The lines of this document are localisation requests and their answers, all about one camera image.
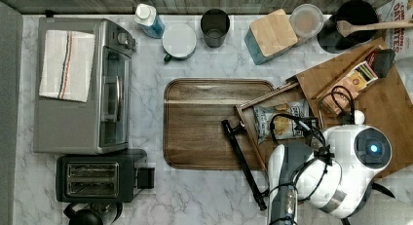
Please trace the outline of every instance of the toaster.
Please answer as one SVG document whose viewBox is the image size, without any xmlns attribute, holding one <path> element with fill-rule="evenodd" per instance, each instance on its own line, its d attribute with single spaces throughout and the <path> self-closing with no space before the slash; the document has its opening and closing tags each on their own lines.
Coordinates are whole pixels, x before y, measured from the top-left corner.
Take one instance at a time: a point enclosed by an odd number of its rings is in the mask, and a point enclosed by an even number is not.
<svg viewBox="0 0 413 225">
<path fill-rule="evenodd" d="M 146 167 L 146 159 L 142 149 L 60 157 L 56 198 L 65 203 L 129 203 L 139 189 L 154 187 L 154 169 Z"/>
</svg>

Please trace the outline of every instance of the blue bottle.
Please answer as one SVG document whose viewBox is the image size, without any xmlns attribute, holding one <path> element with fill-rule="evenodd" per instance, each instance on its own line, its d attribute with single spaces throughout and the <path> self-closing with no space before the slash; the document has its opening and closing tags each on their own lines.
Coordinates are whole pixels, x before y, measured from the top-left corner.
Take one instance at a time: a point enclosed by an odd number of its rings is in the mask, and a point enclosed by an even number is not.
<svg viewBox="0 0 413 225">
<path fill-rule="evenodd" d="M 136 8 L 134 21 L 140 25 L 142 30 L 149 37 L 162 38 L 165 25 L 162 23 L 154 7 L 146 4 L 139 4 Z"/>
</svg>

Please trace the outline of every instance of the wooden spoon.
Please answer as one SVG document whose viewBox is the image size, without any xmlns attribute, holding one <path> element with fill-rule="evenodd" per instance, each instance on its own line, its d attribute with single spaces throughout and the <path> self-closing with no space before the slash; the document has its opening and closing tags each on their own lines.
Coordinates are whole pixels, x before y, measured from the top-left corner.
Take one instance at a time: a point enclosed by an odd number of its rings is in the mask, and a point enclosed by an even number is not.
<svg viewBox="0 0 413 225">
<path fill-rule="evenodd" d="M 366 30 L 376 30 L 376 29 L 387 29 L 387 28 L 405 28 L 405 27 L 413 27 L 413 19 L 412 20 L 399 20 L 393 22 L 379 22 L 379 23 L 372 23 L 367 25 L 352 25 L 345 20 L 337 21 L 337 29 L 343 35 L 343 37 L 347 37 L 350 34 L 357 32 L 357 31 L 366 31 Z"/>
</svg>

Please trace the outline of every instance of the kitchen counter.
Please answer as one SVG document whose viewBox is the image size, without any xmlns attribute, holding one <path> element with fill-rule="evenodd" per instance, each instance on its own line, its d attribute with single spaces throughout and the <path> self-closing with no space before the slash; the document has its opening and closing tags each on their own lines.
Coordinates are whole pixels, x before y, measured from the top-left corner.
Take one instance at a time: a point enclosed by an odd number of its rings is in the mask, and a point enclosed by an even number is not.
<svg viewBox="0 0 413 225">
<path fill-rule="evenodd" d="M 133 16 L 82 17 L 111 19 L 129 31 L 137 43 L 131 71 L 130 144 L 131 148 L 147 152 L 148 162 L 156 167 L 156 187 L 144 191 L 132 203 L 124 204 L 124 212 L 116 224 L 265 224 L 266 212 L 258 209 L 241 170 L 173 169 L 165 162 L 164 89 L 171 80 L 183 77 L 264 79 L 278 87 L 285 79 L 337 55 L 326 53 L 317 39 L 312 39 L 257 66 L 244 37 L 249 24 L 258 16 L 230 16 L 230 31 L 224 44 L 217 49 L 209 48 L 204 42 L 201 16 L 161 16 L 166 27 L 172 23 L 189 24 L 198 38 L 196 51 L 190 58 L 164 64 L 161 40 L 146 36 L 133 21 Z M 56 201 L 55 173 L 59 155 L 35 154 L 32 150 L 38 18 L 24 16 L 14 224 L 68 224 L 63 215 L 67 204 Z M 399 71 L 413 94 L 411 73 L 406 69 Z M 255 172 L 255 176 L 260 178 L 261 174 Z M 264 180 L 259 180 L 259 184 L 264 186 Z M 395 193 L 405 198 L 408 192 Z M 341 224 L 316 209 L 308 206 L 301 209 L 311 210 L 312 219 L 302 218 L 300 225 Z"/>
</svg>

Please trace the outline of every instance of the snack bag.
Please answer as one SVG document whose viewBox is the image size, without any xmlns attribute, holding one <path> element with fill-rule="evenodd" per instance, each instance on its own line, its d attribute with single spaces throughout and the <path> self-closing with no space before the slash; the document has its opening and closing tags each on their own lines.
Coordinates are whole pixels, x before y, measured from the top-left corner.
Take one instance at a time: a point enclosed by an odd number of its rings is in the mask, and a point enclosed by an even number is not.
<svg viewBox="0 0 413 225">
<path fill-rule="evenodd" d="M 309 116 L 309 104 L 306 99 L 292 101 L 289 103 L 276 105 L 274 107 L 262 107 L 260 105 L 254 105 L 253 110 L 255 116 L 255 129 L 258 136 L 258 144 L 261 144 L 267 138 L 271 138 L 270 122 L 275 115 L 284 113 L 299 117 Z M 277 139 L 303 137 L 303 133 L 295 129 L 296 124 L 292 120 L 289 120 L 285 117 L 276 117 L 274 123 L 274 132 Z"/>
</svg>

